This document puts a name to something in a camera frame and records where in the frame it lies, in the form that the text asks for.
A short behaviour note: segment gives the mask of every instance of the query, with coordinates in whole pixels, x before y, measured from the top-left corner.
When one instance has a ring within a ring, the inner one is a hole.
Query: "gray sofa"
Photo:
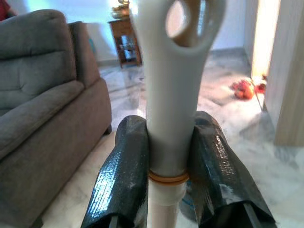
[[[41,226],[110,124],[84,23],[54,10],[0,22],[0,227]]]

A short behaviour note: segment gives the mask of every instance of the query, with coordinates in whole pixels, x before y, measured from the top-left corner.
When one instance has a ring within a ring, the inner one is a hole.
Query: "wooden side table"
[[[113,20],[109,21],[109,24],[111,25],[120,67],[123,68],[124,64],[136,64],[139,66],[142,63],[142,57],[130,19]],[[133,45],[125,46],[122,36],[128,36],[133,39]],[[134,52],[136,58],[127,58],[125,51]]]

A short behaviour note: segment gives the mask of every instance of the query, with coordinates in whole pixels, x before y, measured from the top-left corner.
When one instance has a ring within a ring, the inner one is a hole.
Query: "white plastic pipe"
[[[181,0],[182,31],[173,38],[166,18],[175,0],[132,0],[131,18],[142,50],[147,90],[150,170],[177,177],[187,170],[190,140],[203,67],[220,28],[225,0]],[[152,228],[175,227],[185,185],[160,187],[150,182]]]

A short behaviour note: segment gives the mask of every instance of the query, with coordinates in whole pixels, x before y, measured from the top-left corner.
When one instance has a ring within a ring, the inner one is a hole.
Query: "marble floor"
[[[43,228],[79,228],[97,173],[114,147],[115,129],[127,115],[145,117],[146,94],[142,67],[103,67],[108,84],[114,132],[101,139],[72,179],[43,215]],[[248,62],[242,51],[210,54],[206,63],[198,110],[211,114],[246,165],[273,213],[279,228],[304,227],[304,148],[275,147],[274,129],[256,97],[237,100],[229,86],[247,78]],[[177,228],[196,228],[181,213]]]

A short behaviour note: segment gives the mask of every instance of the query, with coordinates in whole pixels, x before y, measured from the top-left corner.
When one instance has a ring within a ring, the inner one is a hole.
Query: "handle hole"
[[[198,46],[209,23],[209,0],[176,0],[167,14],[166,31],[180,47]]]
[[[166,19],[166,31],[170,38],[180,34],[185,27],[185,9],[180,0],[176,0],[170,7]]]

